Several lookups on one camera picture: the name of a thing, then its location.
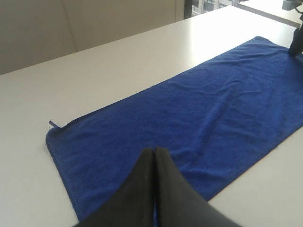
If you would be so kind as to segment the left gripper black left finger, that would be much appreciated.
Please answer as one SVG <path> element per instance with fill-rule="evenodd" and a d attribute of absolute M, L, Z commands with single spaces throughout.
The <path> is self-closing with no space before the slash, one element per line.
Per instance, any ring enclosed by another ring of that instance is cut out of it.
<path fill-rule="evenodd" d="M 145 148 L 118 190 L 78 227 L 152 227 L 154 154 Z"/>

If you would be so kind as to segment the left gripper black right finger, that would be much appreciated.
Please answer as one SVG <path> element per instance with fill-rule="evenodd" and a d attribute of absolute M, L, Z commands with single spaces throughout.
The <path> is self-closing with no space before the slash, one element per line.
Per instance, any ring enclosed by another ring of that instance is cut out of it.
<path fill-rule="evenodd" d="M 159 227 L 238 227 L 212 207 L 184 178 L 165 148 L 154 151 Z"/>

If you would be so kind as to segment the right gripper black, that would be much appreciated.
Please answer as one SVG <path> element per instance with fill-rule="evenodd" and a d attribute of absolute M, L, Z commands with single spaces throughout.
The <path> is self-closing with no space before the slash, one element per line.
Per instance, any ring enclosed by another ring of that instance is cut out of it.
<path fill-rule="evenodd" d="M 292 57 L 303 52 L 303 26 L 295 29 L 292 43 L 289 47 L 288 54 Z"/>

